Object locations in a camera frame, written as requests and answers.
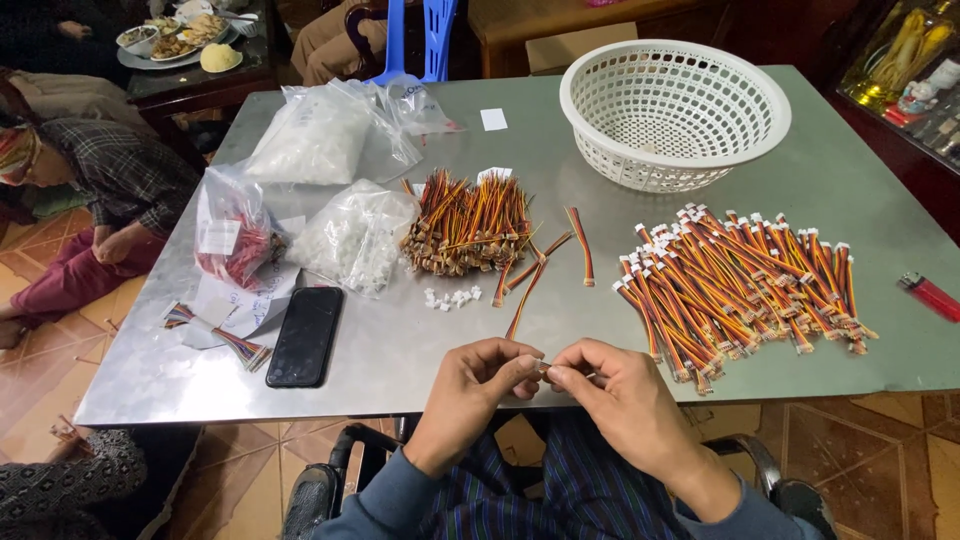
red lighter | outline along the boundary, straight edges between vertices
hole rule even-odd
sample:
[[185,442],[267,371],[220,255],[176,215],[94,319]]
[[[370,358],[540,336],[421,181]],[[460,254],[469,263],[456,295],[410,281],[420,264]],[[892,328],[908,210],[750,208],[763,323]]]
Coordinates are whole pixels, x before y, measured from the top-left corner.
[[903,274],[900,285],[914,298],[940,313],[951,323],[960,323],[960,302],[954,300],[932,281],[916,272]]

foot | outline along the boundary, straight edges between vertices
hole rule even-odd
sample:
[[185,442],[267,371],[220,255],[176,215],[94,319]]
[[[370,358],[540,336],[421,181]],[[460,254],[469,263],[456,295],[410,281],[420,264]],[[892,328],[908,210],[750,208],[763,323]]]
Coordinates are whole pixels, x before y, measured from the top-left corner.
[[16,321],[0,322],[0,351],[16,347],[27,329]]

black phone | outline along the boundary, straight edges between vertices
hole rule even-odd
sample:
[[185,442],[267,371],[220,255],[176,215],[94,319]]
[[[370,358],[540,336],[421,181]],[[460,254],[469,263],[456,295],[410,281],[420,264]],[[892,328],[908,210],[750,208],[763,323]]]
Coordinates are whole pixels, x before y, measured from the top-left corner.
[[294,291],[267,370],[267,386],[300,388],[322,383],[343,305],[344,291],[337,287]]

tiled floor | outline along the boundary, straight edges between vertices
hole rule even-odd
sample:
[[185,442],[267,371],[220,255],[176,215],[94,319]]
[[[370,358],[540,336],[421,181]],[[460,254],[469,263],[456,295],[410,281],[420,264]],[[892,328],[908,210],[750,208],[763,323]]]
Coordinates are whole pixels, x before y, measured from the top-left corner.
[[[0,294],[36,279],[64,239],[89,224],[73,210],[32,227],[10,226],[0,242]],[[72,416],[143,280],[0,354],[0,463],[43,460],[48,433]],[[755,432],[787,476],[818,486],[841,538],[960,539],[960,394],[886,394],[802,403],[691,407],[701,439]],[[211,426],[175,502],[169,540],[276,538],[290,487],[307,463],[326,461],[348,420]],[[384,431],[388,420],[365,421]],[[542,444],[522,422],[499,434],[506,457],[540,460]],[[749,460],[731,466],[750,475]]]

blue sweater sleeve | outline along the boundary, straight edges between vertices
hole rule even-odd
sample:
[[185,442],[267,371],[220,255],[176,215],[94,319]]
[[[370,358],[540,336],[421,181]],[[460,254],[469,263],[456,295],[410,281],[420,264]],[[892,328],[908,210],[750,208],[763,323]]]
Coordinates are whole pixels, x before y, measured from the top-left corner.
[[683,501],[677,499],[677,518],[697,540],[823,540],[806,521],[788,516],[740,480],[740,504],[726,519],[702,523]]
[[[344,499],[340,517],[321,524],[314,540],[412,538],[441,483],[396,452],[359,495]],[[683,502],[677,516],[697,540],[823,540],[807,522],[791,518],[740,481],[740,504],[727,519],[701,523]]]
[[321,524],[314,540],[412,538],[440,487],[399,450],[366,489],[344,499],[340,517]]

